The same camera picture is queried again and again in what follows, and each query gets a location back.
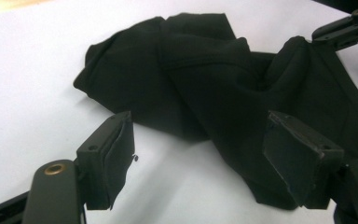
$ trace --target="black cloth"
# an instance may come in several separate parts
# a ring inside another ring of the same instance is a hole
[[[95,46],[75,87],[115,113],[191,140],[210,137],[259,203],[294,209],[262,154],[269,110],[295,116],[358,159],[358,90],[333,49],[303,37],[254,53],[224,14],[154,18]]]

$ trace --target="white surface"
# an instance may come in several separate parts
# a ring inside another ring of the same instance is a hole
[[[112,113],[73,88],[89,45],[136,22],[181,12],[226,13],[251,50],[277,52],[294,35],[346,16],[308,0],[52,1],[0,14],[0,203],[34,171],[77,148]],[[358,86],[358,46],[340,56]],[[211,142],[190,145],[136,125],[136,153],[112,211],[92,223],[333,223],[328,211],[257,204]]]

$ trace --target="black bracket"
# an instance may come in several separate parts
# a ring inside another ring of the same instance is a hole
[[[264,154],[299,206],[336,204],[336,224],[358,224],[358,160],[343,161],[344,150],[300,120],[270,111]]]
[[[332,46],[341,50],[358,43],[358,9],[352,14],[338,21],[331,22],[315,30],[312,43]]]
[[[52,161],[34,174],[29,192],[0,204],[0,223],[83,224],[105,210],[124,187],[134,159],[131,113],[107,119],[77,150],[75,161]]]

